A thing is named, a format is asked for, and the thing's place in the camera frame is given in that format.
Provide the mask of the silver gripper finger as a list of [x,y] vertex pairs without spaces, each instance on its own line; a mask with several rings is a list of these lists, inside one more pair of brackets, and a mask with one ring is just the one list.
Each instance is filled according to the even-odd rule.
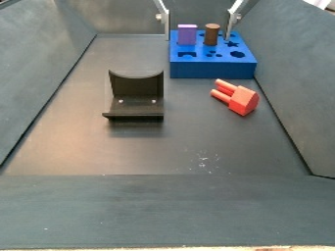
[[156,20],[164,25],[165,39],[169,39],[169,11],[162,0],[153,0],[158,12]]
[[228,8],[228,21],[225,27],[224,39],[231,39],[232,28],[236,21],[240,19],[240,11],[247,4],[247,0],[235,0],[232,6]]

